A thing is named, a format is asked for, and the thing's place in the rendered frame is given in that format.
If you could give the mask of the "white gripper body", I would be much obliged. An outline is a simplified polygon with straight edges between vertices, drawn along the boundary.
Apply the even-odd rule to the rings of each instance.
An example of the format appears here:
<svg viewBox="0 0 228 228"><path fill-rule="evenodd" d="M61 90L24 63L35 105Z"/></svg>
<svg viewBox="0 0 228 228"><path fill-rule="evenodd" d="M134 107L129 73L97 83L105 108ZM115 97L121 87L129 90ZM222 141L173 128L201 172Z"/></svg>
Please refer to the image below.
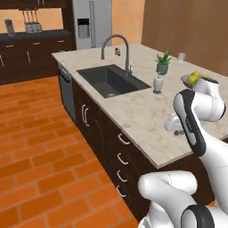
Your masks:
<svg viewBox="0 0 228 228"><path fill-rule="evenodd" d="M165 121L164 128L167 131L179 131L179 133L181 130L183 130L181 121L176 113L173 113L169 116L169 118Z"/></svg>

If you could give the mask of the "dark wood drawer front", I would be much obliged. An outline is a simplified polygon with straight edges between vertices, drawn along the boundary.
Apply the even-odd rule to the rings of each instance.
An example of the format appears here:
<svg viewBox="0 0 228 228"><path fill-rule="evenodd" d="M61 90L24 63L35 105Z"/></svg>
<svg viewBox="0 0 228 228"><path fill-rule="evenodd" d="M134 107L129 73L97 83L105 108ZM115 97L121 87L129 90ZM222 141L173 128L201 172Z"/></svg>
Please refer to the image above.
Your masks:
<svg viewBox="0 0 228 228"><path fill-rule="evenodd" d="M111 170L118 170L121 169L123 170L127 176L130 178L130 180L136 185L136 192L137 191L137 182L134 179L134 174L131 172L131 165L123 165L122 163L120 163L120 161L117 158L117 155L115 155L112 151L110 151L110 154L107 156L107 168L111 169Z"/></svg>
<svg viewBox="0 0 228 228"><path fill-rule="evenodd" d="M138 150L123 135L105 140L105 166L115 184L137 185L141 175Z"/></svg>
<svg viewBox="0 0 228 228"><path fill-rule="evenodd" d="M116 189L117 185L120 185L120 191L122 194L125 194L126 197L122 198L122 200L127 204L128 208L134 215L137 221L140 221L142 218L142 209L141 209L141 201L139 199L139 194L136 192L136 185L130 180L127 174L121 170L121 177L127 179L127 182L122 183L117 177L117 171L108 169L107 174L110 180L113 182L114 187Z"/></svg>
<svg viewBox="0 0 228 228"><path fill-rule="evenodd" d="M140 166L141 152L134 146L134 144L127 138L127 136L120 130L119 127L105 114L102 115L102 126L104 130L105 142L108 148L115 154L121 153L121 158L128 161L129 164L138 169ZM124 145L119 139L118 134L122 133L122 138L130 142Z"/></svg>

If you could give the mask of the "white soap dispenser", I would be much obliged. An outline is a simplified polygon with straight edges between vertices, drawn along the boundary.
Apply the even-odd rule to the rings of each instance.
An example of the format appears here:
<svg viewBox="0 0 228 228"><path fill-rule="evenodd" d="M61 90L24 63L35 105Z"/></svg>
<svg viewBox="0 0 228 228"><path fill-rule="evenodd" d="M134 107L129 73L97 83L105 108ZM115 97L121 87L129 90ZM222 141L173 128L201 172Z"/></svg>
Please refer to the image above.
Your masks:
<svg viewBox="0 0 228 228"><path fill-rule="evenodd" d="M161 88L164 83L164 78L161 75L158 75L157 77L154 78L153 80L153 92L155 94L160 94L161 93Z"/></svg>

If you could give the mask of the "grey fruit bowl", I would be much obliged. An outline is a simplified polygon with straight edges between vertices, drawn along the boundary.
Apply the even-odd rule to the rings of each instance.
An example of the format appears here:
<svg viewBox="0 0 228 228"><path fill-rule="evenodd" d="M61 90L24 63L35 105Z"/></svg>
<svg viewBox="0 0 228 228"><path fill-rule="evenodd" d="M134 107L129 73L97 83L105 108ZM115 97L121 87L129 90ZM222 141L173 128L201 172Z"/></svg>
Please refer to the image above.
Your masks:
<svg viewBox="0 0 228 228"><path fill-rule="evenodd" d="M196 83L197 83L199 80L198 80L194 85L191 85L191 84L189 84L189 83L187 82L188 76L189 76L189 75L184 75L184 76L182 76L182 77L181 77L181 80L182 80L183 84L184 84L186 87L192 89L192 88L196 85Z"/></svg>

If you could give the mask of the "yellow fruit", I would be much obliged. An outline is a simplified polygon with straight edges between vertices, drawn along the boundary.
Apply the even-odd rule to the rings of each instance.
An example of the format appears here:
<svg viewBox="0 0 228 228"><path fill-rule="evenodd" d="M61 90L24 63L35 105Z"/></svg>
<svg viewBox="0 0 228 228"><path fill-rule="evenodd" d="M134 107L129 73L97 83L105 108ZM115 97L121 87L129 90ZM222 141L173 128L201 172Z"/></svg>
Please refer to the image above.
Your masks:
<svg viewBox="0 0 228 228"><path fill-rule="evenodd" d="M200 73L198 71L194 71L188 76L187 82L191 85L194 85L199 79Z"/></svg>

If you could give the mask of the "green potted plant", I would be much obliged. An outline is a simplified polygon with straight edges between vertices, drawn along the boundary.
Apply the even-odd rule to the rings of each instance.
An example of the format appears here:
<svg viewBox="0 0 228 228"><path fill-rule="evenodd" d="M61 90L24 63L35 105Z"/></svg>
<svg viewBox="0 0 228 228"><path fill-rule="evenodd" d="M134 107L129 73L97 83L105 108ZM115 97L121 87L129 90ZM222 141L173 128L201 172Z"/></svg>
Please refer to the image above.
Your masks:
<svg viewBox="0 0 228 228"><path fill-rule="evenodd" d="M168 71L168 64L171 60L171 57L169 56L169 51L166 50L162 56L160 56L159 54L157 55L157 69L156 71L160 74L160 75L166 75L167 71Z"/></svg>

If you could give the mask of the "dark grey sink basin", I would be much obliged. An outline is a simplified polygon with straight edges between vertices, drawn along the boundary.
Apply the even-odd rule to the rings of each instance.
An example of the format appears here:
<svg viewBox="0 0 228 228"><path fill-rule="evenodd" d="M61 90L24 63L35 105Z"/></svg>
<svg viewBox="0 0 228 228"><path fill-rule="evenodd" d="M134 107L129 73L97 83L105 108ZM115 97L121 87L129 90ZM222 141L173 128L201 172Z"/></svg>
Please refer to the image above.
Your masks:
<svg viewBox="0 0 228 228"><path fill-rule="evenodd" d="M115 64L80 69L77 73L104 98L150 88L149 85L133 75L128 75Z"/></svg>

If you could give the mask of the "dark wood cupboard door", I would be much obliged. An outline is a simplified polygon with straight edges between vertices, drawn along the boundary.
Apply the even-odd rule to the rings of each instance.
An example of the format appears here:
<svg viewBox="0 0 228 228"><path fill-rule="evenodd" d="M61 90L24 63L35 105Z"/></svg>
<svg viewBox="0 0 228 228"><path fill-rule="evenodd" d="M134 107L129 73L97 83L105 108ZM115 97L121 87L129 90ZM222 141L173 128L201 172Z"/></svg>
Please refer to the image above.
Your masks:
<svg viewBox="0 0 228 228"><path fill-rule="evenodd" d="M73 94L74 94L74 102L75 102L75 110L76 110L76 122L77 122L77 128L80 130L81 134L85 134L85 123L82 118L82 104L79 100L78 95L78 89L77 89L77 83L75 81L72 81L73 86Z"/></svg>
<svg viewBox="0 0 228 228"><path fill-rule="evenodd" d="M100 159L104 151L104 137L100 125L99 107L88 95L85 97L85 105L89 108L87 121L90 126L86 127L89 143L96 156Z"/></svg>

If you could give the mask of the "grey gooseneck tap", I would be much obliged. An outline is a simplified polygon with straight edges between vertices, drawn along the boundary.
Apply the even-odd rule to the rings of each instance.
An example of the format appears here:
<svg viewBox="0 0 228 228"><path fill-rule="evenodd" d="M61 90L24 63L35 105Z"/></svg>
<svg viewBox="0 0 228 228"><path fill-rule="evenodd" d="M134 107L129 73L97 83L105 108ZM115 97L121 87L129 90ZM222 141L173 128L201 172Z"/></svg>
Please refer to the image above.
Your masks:
<svg viewBox="0 0 228 228"><path fill-rule="evenodd" d="M102 51L101 51L101 60L104 60L104 49L105 49L105 46L106 44L113 38L113 37L119 37L121 38L125 45L126 45L126 63L125 63L125 73L127 75L132 75L132 70L131 70L131 67L130 67L130 64L129 64L129 44L126 40L126 38L122 35L119 35L119 34L114 34L114 35L110 35L109 37L107 37L105 39L105 41L103 42L102 44Z"/></svg>

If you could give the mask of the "grey dishwasher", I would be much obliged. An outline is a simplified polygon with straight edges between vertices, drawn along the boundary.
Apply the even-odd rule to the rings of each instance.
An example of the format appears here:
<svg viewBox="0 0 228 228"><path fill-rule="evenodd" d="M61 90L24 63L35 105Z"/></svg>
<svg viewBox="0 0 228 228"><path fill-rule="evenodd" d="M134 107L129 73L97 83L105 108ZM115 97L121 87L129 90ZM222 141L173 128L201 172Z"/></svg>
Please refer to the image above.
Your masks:
<svg viewBox="0 0 228 228"><path fill-rule="evenodd" d="M72 80L67 70L62 66L59 66L59 80L61 87L61 99L65 110L69 113L69 116L73 121L76 121L76 112L72 91Z"/></svg>

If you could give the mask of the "silver fridge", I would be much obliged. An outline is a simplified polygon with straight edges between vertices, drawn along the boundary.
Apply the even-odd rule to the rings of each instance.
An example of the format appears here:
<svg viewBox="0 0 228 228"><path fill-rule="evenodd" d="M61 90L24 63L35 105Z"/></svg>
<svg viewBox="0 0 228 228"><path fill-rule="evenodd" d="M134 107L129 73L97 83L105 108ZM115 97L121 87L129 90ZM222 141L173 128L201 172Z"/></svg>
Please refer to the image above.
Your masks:
<svg viewBox="0 0 228 228"><path fill-rule="evenodd" d="M112 0L73 0L77 49L101 47L112 34Z"/></svg>

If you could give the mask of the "dark wood base cupboards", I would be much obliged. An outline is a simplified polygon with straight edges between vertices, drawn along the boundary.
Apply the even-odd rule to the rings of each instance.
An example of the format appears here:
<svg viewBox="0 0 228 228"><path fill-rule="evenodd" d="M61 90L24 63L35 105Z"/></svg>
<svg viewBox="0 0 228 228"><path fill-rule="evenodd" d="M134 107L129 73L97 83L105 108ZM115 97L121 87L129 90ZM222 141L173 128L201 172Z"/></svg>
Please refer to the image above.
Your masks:
<svg viewBox="0 0 228 228"><path fill-rule="evenodd" d="M72 49L72 35L64 29L0 34L0 85L54 76L57 62L52 54Z"/></svg>

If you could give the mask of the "silver toaster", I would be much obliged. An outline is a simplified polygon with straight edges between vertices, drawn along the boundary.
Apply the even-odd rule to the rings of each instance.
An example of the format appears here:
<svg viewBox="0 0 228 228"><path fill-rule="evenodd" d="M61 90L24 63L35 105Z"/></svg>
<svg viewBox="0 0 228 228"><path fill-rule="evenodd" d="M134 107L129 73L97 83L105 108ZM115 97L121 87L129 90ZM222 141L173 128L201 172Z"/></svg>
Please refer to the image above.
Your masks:
<svg viewBox="0 0 228 228"><path fill-rule="evenodd" d="M41 33L43 31L42 26L38 22L29 22L25 24L26 32L29 34Z"/></svg>

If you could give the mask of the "grey small appliance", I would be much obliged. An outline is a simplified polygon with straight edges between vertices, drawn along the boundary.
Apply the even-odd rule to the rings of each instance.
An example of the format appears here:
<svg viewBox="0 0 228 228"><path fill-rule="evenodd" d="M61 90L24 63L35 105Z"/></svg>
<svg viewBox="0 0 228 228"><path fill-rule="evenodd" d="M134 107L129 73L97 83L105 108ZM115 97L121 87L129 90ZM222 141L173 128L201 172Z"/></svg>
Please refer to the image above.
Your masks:
<svg viewBox="0 0 228 228"><path fill-rule="evenodd" d="M14 37L15 36L15 32L14 32L12 20L11 19L5 19L4 20L4 24L5 24L8 36L9 37Z"/></svg>

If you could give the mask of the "rail with hanging tools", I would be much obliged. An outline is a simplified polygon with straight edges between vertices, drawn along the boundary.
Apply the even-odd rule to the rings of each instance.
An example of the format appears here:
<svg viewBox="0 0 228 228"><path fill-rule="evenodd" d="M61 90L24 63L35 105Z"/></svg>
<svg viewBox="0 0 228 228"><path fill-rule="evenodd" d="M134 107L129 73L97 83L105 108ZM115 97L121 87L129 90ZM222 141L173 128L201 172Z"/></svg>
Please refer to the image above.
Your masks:
<svg viewBox="0 0 228 228"><path fill-rule="evenodd" d="M25 24L38 23L37 8L20 9Z"/></svg>

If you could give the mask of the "dark wood wall cupboards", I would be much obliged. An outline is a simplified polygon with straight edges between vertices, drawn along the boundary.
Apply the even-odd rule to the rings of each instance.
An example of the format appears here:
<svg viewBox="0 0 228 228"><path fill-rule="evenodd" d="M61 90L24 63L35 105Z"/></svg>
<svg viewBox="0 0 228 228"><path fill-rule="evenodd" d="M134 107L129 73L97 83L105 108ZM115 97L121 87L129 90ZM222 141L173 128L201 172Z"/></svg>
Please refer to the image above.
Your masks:
<svg viewBox="0 0 228 228"><path fill-rule="evenodd" d="M0 10L65 8L70 0L0 0Z"/></svg>

